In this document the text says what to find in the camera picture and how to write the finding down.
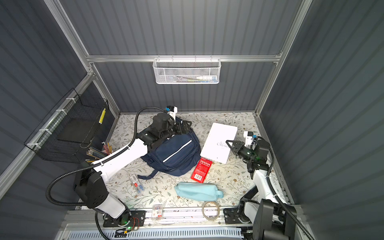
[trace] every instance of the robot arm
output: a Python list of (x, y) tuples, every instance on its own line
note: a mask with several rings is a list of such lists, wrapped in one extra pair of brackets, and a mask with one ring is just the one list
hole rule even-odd
[[(279, 196), (281, 203), (275, 198), (276, 187), (268, 184), (267, 155), (270, 144), (261, 137), (256, 137), (253, 132), (244, 132), (245, 143), (242, 141), (226, 141), (231, 151), (247, 164), (247, 170), (255, 186), (247, 192), (235, 209), (224, 209), (226, 220), (237, 218), (240, 222), (253, 223), (253, 239), (294, 239), (296, 224), (287, 215), (281, 204), (286, 204), (283, 196)], [(253, 201), (252, 198), (259, 193), (262, 200)], [(285, 206), (296, 215), (292, 206)]]
[(146, 155), (166, 139), (175, 134), (189, 132), (191, 122), (177, 122), (176, 113), (177, 107), (167, 106), (166, 113), (154, 116), (153, 123), (137, 134), (137, 139), (131, 146), (128, 144), (107, 157), (93, 162), (93, 165), (98, 164), (98, 166), (76, 175), (74, 190), (87, 207), (107, 213), (119, 226), (125, 226), (130, 222), (132, 216), (128, 207), (110, 194), (105, 184), (120, 169)]

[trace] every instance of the navy blue backpack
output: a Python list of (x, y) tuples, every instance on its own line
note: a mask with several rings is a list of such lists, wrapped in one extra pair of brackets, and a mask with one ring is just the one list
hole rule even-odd
[(174, 135), (158, 148), (141, 157), (155, 170), (149, 176), (137, 177), (151, 179), (158, 171), (173, 176), (181, 176), (191, 170), (200, 160), (200, 143), (191, 128), (187, 134)]

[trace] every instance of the red box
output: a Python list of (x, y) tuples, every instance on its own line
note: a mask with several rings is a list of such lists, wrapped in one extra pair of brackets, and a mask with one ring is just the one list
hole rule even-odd
[(199, 163), (197, 164), (195, 170), (192, 173), (191, 179), (196, 182), (203, 183), (207, 173), (212, 165), (212, 161), (200, 158)]

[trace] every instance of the reflective stripe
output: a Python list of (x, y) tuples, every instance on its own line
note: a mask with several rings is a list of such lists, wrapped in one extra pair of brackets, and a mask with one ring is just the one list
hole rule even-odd
[(165, 162), (166, 160), (170, 159), (173, 155), (175, 155), (176, 153), (180, 152), (181, 149), (183, 149), (186, 145), (190, 144), (192, 142), (192, 140), (189, 140), (189, 142), (187, 142), (186, 144), (184, 144), (179, 150), (177, 150), (177, 152), (175, 152), (174, 154), (172, 154), (171, 156), (167, 157), (163, 162)]

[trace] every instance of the black wire mesh basket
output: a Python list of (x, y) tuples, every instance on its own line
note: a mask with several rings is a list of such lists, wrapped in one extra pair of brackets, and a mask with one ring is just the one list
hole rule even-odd
[(106, 99), (76, 95), (63, 109), (56, 110), (44, 128), (37, 127), (33, 133), (38, 134), (32, 133), (24, 144), (43, 160), (79, 163), (89, 158), (86, 152), (106, 112)]

